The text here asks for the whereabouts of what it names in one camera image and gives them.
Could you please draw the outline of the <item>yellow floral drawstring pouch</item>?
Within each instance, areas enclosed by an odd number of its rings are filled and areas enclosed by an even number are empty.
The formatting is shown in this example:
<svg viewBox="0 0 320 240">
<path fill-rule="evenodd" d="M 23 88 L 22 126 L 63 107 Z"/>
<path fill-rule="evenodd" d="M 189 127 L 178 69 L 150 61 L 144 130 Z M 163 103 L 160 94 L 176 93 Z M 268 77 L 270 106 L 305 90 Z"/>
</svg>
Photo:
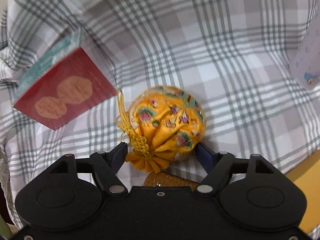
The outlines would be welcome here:
<svg viewBox="0 0 320 240">
<path fill-rule="evenodd" d="M 170 163 L 187 159 L 205 135 L 202 107 L 178 87 L 152 87 L 129 108 L 125 108 L 124 94 L 118 90 L 117 106 L 117 126 L 131 147 L 125 160 L 146 173 L 159 173 Z"/>
</svg>

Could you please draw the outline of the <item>yellow cardboard box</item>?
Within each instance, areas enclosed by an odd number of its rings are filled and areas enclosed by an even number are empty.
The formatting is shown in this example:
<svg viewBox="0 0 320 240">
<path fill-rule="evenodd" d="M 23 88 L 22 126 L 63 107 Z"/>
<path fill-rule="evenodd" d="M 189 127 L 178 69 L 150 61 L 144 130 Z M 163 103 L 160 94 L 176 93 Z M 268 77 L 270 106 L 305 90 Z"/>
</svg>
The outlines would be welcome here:
<svg viewBox="0 0 320 240">
<path fill-rule="evenodd" d="M 319 158 L 316 150 L 286 175 L 306 196 L 307 208 L 299 228 L 312 239 L 319 239 Z"/>
</svg>

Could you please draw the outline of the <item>red and teal box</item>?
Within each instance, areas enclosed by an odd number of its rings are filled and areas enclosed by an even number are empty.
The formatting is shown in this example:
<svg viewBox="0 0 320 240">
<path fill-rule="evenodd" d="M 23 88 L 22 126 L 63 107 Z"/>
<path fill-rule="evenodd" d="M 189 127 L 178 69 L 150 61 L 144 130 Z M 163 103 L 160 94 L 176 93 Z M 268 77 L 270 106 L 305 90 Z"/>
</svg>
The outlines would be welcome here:
<svg viewBox="0 0 320 240">
<path fill-rule="evenodd" d="M 79 28 L 50 48 L 20 79 L 14 108 L 56 130 L 116 94 L 106 56 Z"/>
</svg>

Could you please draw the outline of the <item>brown leather wallet case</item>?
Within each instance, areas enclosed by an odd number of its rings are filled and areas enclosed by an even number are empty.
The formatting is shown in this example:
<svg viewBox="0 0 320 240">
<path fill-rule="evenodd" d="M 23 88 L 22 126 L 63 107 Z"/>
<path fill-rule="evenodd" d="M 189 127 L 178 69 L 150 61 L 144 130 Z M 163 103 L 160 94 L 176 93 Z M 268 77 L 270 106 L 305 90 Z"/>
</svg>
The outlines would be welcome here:
<svg viewBox="0 0 320 240">
<path fill-rule="evenodd" d="M 198 183 L 190 181 L 187 179 L 180 178 L 178 176 L 166 173 L 159 172 L 150 173 L 144 180 L 143 186 L 146 187 L 182 187 L 188 186 L 192 190 L 195 190 L 198 186 Z"/>
</svg>

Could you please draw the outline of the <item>white lace cloth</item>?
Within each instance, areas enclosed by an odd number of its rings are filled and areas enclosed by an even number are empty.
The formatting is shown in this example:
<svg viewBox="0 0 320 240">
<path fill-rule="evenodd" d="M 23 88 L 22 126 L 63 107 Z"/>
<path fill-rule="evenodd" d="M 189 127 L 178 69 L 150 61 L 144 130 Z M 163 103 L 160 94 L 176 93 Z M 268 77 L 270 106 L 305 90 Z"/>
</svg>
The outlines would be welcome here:
<svg viewBox="0 0 320 240">
<path fill-rule="evenodd" d="M 4 193 L 5 206 L 8 212 L 8 216 L 11 220 L 10 224 L 16 226 L 15 222 L 15 209 L 12 200 L 12 192 L 10 186 L 10 175 L 8 168 L 8 160 L 1 148 L 1 190 Z"/>
</svg>

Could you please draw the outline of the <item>grey plaid cloth cover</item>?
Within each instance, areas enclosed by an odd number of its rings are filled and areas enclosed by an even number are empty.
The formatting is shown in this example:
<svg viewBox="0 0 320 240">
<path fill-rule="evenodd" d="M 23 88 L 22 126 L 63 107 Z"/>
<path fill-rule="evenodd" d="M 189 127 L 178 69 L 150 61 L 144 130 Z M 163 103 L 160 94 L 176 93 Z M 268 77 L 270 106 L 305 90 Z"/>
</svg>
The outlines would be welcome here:
<svg viewBox="0 0 320 240">
<path fill-rule="evenodd" d="M 16 79 L 83 27 L 130 104 L 157 85 L 180 87 L 206 115 L 216 151 L 263 155 L 288 172 L 319 148 L 319 89 L 293 79 L 319 0 L 7 0 L 1 11 L 1 148 L 12 200 L 65 153 L 87 157 L 120 141 L 115 98 L 56 131 L 13 105 Z"/>
</svg>

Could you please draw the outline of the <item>purple lid cartoon bottle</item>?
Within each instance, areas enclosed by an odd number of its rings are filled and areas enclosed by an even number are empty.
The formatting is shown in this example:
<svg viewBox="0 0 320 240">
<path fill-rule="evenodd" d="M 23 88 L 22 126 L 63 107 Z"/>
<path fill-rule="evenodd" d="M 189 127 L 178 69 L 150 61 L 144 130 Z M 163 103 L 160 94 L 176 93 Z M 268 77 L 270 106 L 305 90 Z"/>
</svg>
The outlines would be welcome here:
<svg viewBox="0 0 320 240">
<path fill-rule="evenodd" d="M 306 34 L 289 64 L 292 77 L 307 90 L 313 90 L 319 86 L 319 28 L 319 8 L 317 8 Z"/>
</svg>

